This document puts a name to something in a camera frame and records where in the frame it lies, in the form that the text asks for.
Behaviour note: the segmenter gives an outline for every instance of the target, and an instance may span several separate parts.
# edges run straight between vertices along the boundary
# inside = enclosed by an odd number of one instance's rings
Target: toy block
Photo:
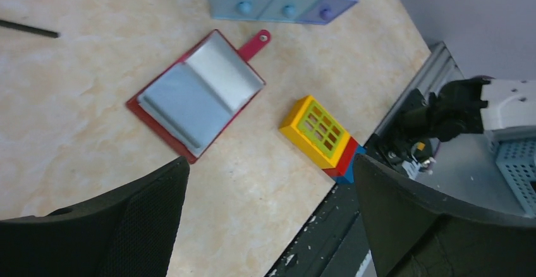
[[[319,168],[336,168],[350,135],[313,96],[300,99],[279,127]]]
[[[352,184],[352,183],[354,183],[354,179],[353,179],[353,177],[354,177],[354,174],[353,174],[353,161],[354,161],[355,156],[357,154],[366,154],[366,153],[367,153],[367,150],[364,147],[359,145],[357,147],[357,149],[355,150],[354,155],[352,156],[352,160],[350,161],[350,166],[348,167],[348,169],[344,173],[344,176],[333,178],[333,180],[335,180],[335,182],[337,184]]]
[[[341,159],[339,159],[337,166],[335,168],[324,169],[324,172],[326,172],[326,174],[330,177],[344,176],[346,170],[351,164],[351,160],[353,159],[353,155],[355,154],[355,150],[358,146],[359,144],[357,141],[350,137],[350,140],[348,141],[348,144],[346,145],[346,148],[344,149],[343,155],[341,156]]]

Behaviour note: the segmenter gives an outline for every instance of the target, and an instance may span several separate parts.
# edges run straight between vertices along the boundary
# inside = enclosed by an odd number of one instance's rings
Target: red block
[[[348,141],[348,144],[346,144],[346,148],[344,149],[343,155],[341,156],[341,159],[339,159],[339,162],[337,163],[337,166],[335,168],[326,168],[323,169],[323,171],[330,177],[340,177],[344,176],[346,173],[346,170],[351,164],[351,160],[353,158],[353,155],[355,154],[355,150],[358,147],[357,141],[350,137],[350,140]]]

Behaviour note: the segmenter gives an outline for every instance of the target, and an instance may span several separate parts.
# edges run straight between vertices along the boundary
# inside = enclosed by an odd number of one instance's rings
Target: table
[[[365,141],[429,55],[399,0],[361,0],[330,25],[212,20],[207,0],[0,0],[0,219],[46,215],[176,157],[125,101],[213,28],[267,87],[192,166],[169,276],[262,276],[333,181],[278,131],[314,95]]]

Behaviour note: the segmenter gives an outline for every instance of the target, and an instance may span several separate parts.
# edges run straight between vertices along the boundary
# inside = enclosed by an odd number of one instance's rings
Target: plastic crate
[[[528,216],[536,216],[536,138],[501,142],[496,163]]]

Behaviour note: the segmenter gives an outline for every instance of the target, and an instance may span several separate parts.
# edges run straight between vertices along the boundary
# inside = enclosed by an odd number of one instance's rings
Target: yellow block
[[[332,156],[326,156],[316,145],[313,143],[302,131],[298,129],[298,124],[302,119],[304,119],[307,108],[311,103],[315,103],[316,106],[324,110],[324,113],[327,114],[326,109],[322,107],[311,95],[300,99],[294,107],[292,107],[289,115],[283,120],[279,126],[279,131],[293,144],[295,144],[307,157],[309,157],[319,168],[335,168],[337,163],[343,155],[344,149],[350,141],[350,134],[347,130],[341,127],[338,122],[337,126],[342,129],[341,135],[339,137],[340,141],[333,151]]]

